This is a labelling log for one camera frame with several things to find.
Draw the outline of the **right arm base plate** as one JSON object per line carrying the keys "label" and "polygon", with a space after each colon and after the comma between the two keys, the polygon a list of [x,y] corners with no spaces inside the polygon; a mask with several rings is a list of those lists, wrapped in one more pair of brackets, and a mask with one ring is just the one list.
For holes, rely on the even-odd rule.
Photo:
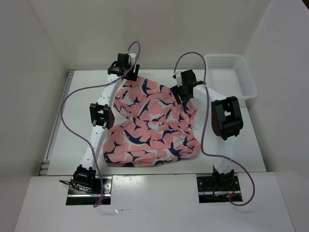
{"label": "right arm base plate", "polygon": [[199,203],[225,203],[241,202],[242,195],[238,177],[235,175],[232,180],[215,184],[211,175],[197,176],[197,190]]}

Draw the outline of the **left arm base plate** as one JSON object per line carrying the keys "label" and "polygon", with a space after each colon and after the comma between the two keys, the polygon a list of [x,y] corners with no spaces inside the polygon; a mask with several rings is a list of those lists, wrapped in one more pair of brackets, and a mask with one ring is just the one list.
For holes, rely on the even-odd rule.
{"label": "left arm base plate", "polygon": [[[103,177],[103,198],[100,205],[111,204],[111,192],[112,192],[112,177]],[[97,203],[101,196],[101,182],[96,177],[93,187],[86,187],[81,184],[75,184],[73,178],[70,180],[68,188],[68,194],[66,199],[66,205],[94,205]]]}

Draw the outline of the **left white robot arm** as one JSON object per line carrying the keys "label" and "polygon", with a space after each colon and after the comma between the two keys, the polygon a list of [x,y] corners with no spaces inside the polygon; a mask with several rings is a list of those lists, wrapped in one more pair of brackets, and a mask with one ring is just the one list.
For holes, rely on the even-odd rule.
{"label": "left white robot arm", "polygon": [[99,173],[99,153],[103,140],[115,121],[112,112],[113,100],[124,79],[136,81],[140,68],[137,64],[138,58],[139,55],[135,53],[119,53],[117,60],[107,70],[107,83],[103,85],[99,99],[89,106],[92,124],[90,145],[70,181],[75,189],[91,193],[98,188],[96,175]]}

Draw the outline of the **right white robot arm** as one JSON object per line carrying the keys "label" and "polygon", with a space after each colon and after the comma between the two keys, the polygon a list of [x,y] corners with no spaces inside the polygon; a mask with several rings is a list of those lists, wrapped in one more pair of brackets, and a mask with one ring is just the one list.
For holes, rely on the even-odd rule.
{"label": "right white robot arm", "polygon": [[235,141],[243,128],[243,119],[239,101],[235,96],[227,97],[198,81],[193,70],[176,72],[173,75],[176,85],[171,92],[177,103],[192,98],[206,104],[207,119],[213,133],[217,136],[218,152],[213,155],[222,160],[213,166],[212,189],[223,190],[233,180],[232,168]]}

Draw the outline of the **pink shark print shorts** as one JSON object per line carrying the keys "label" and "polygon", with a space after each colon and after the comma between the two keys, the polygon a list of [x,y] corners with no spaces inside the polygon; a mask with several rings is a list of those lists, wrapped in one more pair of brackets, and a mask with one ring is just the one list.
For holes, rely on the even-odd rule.
{"label": "pink shark print shorts", "polygon": [[189,160],[200,151],[191,100],[177,104],[170,88],[138,77],[117,91],[114,109],[125,122],[110,129],[102,151],[110,167],[155,167]]}

